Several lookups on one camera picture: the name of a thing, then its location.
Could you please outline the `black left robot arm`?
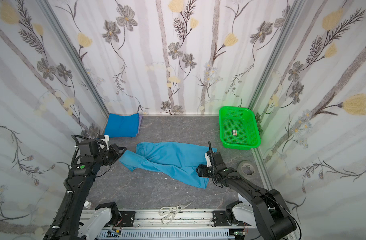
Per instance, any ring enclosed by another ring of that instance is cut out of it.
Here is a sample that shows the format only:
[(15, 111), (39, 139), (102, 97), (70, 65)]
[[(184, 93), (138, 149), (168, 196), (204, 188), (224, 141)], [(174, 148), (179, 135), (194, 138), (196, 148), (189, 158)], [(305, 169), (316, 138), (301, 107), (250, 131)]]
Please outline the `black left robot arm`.
[(107, 145), (102, 139), (89, 139), (72, 135), (76, 149), (69, 173), (64, 180), (66, 189), (62, 203), (45, 233), (45, 240), (95, 240), (107, 225), (120, 221), (115, 203), (97, 207), (89, 221), (82, 224), (80, 219), (87, 196), (102, 166), (111, 167), (127, 151), (116, 144)]

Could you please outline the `light blue t shirt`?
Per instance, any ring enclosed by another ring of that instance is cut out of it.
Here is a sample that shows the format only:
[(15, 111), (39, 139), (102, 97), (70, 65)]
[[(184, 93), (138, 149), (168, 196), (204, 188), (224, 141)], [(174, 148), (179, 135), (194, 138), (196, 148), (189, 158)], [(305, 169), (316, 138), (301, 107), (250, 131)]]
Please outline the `light blue t shirt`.
[(165, 175), (184, 184), (205, 189), (209, 179), (199, 177), (196, 169), (206, 165), (208, 147), (184, 143), (139, 143), (136, 151), (126, 151), (120, 162), (130, 171), (143, 169)]

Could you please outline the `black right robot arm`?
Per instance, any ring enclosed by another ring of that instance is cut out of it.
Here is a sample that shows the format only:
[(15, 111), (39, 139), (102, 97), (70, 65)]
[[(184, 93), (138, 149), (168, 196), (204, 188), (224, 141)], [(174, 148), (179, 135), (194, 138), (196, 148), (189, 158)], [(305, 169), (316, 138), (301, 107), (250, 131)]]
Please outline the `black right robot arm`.
[(196, 172), (199, 177), (211, 178), (217, 185), (236, 191), (252, 207), (256, 228), (264, 240), (280, 240), (299, 230), (297, 220), (290, 213), (282, 195), (275, 189), (260, 188), (245, 179), (233, 168), (216, 171), (215, 167), (199, 165)]

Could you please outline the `green plastic basket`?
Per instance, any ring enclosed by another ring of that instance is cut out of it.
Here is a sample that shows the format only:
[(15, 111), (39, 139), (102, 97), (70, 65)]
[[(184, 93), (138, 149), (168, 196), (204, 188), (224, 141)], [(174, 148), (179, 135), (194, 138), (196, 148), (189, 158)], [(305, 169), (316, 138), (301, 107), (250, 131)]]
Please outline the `green plastic basket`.
[[(219, 124), (220, 139), (224, 148), (248, 151), (261, 145), (258, 124), (253, 111), (241, 107), (221, 107)], [(237, 130), (238, 135), (233, 136), (232, 130)]]

